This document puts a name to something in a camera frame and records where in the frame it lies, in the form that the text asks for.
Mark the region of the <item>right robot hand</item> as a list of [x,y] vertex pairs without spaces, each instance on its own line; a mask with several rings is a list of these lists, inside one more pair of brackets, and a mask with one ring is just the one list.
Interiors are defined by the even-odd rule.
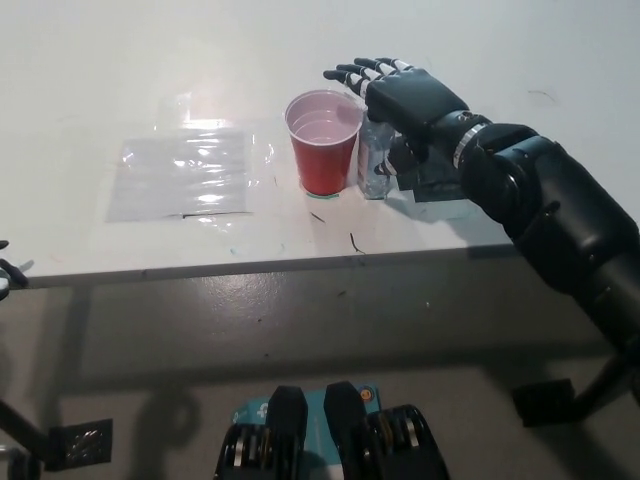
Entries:
[[473,126],[468,105],[422,68],[399,59],[357,58],[323,72],[362,98],[373,122],[400,134],[378,166],[378,175],[405,174],[432,152],[451,160],[465,132]]

